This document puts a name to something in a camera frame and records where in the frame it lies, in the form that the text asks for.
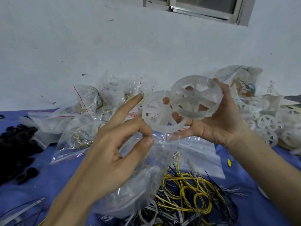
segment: window frame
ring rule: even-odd
[[[194,6],[186,3],[179,3],[176,0],[143,0],[144,7],[170,11],[174,13],[196,16],[230,24],[247,26],[255,0],[236,0],[233,13],[225,13],[204,7]]]

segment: window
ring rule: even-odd
[[[247,26],[255,0],[143,0],[144,7]]]

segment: hand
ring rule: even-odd
[[[220,83],[218,79],[214,80],[220,85],[224,94],[218,110],[211,117],[202,120],[188,119],[186,125],[190,128],[175,135],[180,138],[198,136],[214,144],[227,147],[243,137],[249,128],[233,101],[229,86]],[[189,86],[186,90],[191,91],[193,88]],[[199,106],[199,111],[207,109],[203,105]],[[183,119],[176,112],[172,116],[178,123]]]
[[[86,184],[86,190],[89,190],[94,201],[121,187],[153,145],[152,129],[141,117],[123,123],[141,99],[142,95],[139,94],[123,104],[106,125],[99,129],[79,166],[79,171],[83,174],[81,183]],[[136,132],[141,132],[144,138],[122,158],[118,150]]]

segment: blue table surface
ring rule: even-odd
[[[6,127],[18,125],[19,116],[27,116],[27,111],[5,111],[0,112],[0,114],[5,116],[5,119],[0,120],[0,133],[2,133]],[[56,165],[49,165],[54,150],[55,147],[49,147],[43,153],[34,155],[35,161],[30,167],[36,167],[41,170],[36,178],[30,179],[20,186],[15,181],[10,181],[0,186],[0,215],[15,206],[41,197],[45,197],[45,206],[51,205],[54,198],[64,188],[84,157],[81,156]],[[292,156],[289,152],[278,146],[274,147],[274,150],[286,161],[301,170],[299,157]],[[216,153],[221,158],[226,179],[213,178],[213,180],[218,185],[223,185],[224,187],[234,186],[241,188],[242,191],[248,191],[246,193],[248,197],[231,195],[239,208],[238,222],[234,225],[290,225],[276,206],[259,192],[256,183],[239,163],[233,161],[232,167],[228,166],[227,159],[229,152],[224,147],[216,145]],[[26,218],[39,209],[40,207],[36,206],[31,211],[21,215],[21,217]],[[41,213],[36,225],[45,218],[46,214],[47,211]],[[34,220],[35,217],[27,220],[25,226],[32,225]],[[97,226],[101,225],[101,223],[97,215],[91,213],[86,225]]]

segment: left hand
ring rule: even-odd
[[[141,117],[123,123],[127,114],[142,99],[139,94],[123,104],[98,133],[76,173],[94,201],[121,187],[153,145],[152,129]],[[122,144],[134,133],[144,136],[124,157],[119,154]]]

